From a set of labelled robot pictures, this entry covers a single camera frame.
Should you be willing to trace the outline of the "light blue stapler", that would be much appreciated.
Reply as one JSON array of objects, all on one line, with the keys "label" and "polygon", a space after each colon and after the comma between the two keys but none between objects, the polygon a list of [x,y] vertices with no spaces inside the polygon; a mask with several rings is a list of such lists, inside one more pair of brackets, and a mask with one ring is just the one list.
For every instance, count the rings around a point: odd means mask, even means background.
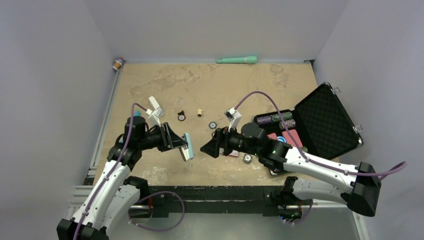
[{"label": "light blue stapler", "polygon": [[187,162],[195,157],[191,137],[189,133],[184,133],[182,136],[185,145],[179,148],[182,159]]}]

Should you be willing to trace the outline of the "white stapler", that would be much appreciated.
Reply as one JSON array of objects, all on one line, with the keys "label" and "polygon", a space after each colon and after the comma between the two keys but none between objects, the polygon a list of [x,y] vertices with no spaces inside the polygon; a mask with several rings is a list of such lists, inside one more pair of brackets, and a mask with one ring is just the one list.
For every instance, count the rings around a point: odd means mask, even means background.
[{"label": "white stapler", "polygon": [[151,106],[153,107],[153,114],[157,116],[158,118],[162,117],[165,113],[164,109],[159,105],[156,98],[154,96],[150,96],[149,102]]}]

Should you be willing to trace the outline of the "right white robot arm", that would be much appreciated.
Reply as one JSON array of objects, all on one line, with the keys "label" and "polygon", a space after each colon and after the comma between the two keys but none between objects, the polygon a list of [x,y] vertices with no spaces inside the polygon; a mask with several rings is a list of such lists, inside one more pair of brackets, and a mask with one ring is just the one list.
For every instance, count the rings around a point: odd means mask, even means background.
[{"label": "right white robot arm", "polygon": [[325,200],[346,205],[351,211],[373,217],[377,211],[381,181],[374,167],[366,162],[343,164],[305,153],[287,143],[271,139],[256,123],[247,123],[241,132],[226,128],[215,130],[212,139],[200,151],[217,158],[232,151],[255,155],[270,169],[300,173],[315,181],[292,178],[281,189],[288,204],[296,200]]}]

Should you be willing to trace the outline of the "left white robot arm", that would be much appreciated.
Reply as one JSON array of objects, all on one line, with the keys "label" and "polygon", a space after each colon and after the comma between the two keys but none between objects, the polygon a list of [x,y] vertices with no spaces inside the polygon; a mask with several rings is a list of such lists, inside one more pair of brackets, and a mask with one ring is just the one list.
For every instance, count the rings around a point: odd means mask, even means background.
[{"label": "left white robot arm", "polygon": [[58,223],[58,238],[107,240],[133,204],[149,202],[154,195],[148,181],[130,173],[142,152],[154,148],[160,152],[178,149],[185,161],[194,157],[189,134],[176,135],[166,122],[148,128],[142,116],[129,117],[87,199],[69,219]]}]

